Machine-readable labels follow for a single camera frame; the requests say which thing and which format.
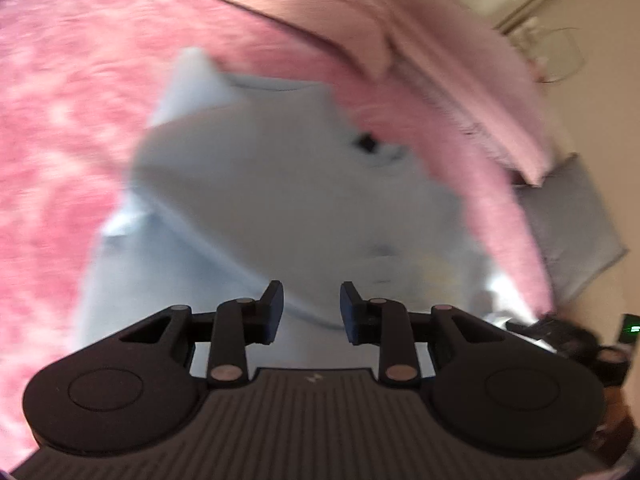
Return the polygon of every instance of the pink bedspread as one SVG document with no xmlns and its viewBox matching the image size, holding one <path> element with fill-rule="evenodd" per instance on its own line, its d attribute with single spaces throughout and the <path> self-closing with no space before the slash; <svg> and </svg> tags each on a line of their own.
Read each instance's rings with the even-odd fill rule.
<svg viewBox="0 0 640 480">
<path fill-rule="evenodd" d="M 217 0 L 0 0 L 0 467 L 34 449 L 22 391 L 66 352 L 92 240 L 192 45 L 225 70 L 331 84 L 362 130 L 411 145 L 463 196 L 474 235 L 535 312 L 550 308 L 507 174 L 398 76 L 372 85 L 324 44 Z"/>
</svg>

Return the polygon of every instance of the gray pillow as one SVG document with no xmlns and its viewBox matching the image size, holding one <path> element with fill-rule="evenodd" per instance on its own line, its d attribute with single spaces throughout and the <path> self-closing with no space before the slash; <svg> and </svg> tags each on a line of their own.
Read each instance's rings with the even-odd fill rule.
<svg viewBox="0 0 640 480">
<path fill-rule="evenodd" d="M 556 305 L 573 298 L 626 254 L 578 155 L 540 188 L 516 191 L 551 278 Z"/>
</svg>

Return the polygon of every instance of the ribbed black surface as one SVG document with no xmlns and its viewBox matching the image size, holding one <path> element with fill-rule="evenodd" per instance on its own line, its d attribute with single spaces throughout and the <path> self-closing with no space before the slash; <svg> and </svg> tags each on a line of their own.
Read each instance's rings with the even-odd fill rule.
<svg viewBox="0 0 640 480">
<path fill-rule="evenodd" d="M 600 468 L 580 450 L 501 458 L 445 432 L 413 392 L 366 370 L 264 370 L 241 390 L 211 394 L 197 418 L 161 444 L 83 458 L 42 449 L 18 480 L 575 480 Z"/>
</svg>

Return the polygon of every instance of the beige wall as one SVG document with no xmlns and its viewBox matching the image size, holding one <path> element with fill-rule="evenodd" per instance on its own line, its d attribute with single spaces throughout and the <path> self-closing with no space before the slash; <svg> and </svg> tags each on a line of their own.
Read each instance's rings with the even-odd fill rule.
<svg viewBox="0 0 640 480">
<path fill-rule="evenodd" d="M 570 309 L 611 341 L 622 312 L 640 314 L 640 0 L 548 0 L 535 14 L 543 25 L 579 29 L 586 65 L 546 92 L 631 250 Z M 628 383 L 640 421 L 636 364 Z"/>
</svg>

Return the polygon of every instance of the pink fluffy fabric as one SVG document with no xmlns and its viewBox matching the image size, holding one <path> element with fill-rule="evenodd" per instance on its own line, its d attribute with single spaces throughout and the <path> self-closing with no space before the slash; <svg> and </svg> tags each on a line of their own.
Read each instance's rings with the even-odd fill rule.
<svg viewBox="0 0 640 480">
<path fill-rule="evenodd" d="M 372 84 L 325 44 L 219 0 L 0 0 L 0 466 L 35 448 L 28 379 L 65 354 L 92 240 L 185 46 L 220 67 L 325 82 L 363 130 L 410 145 L 537 314 L 542 261 L 503 168 L 391 73 Z"/>
</svg>

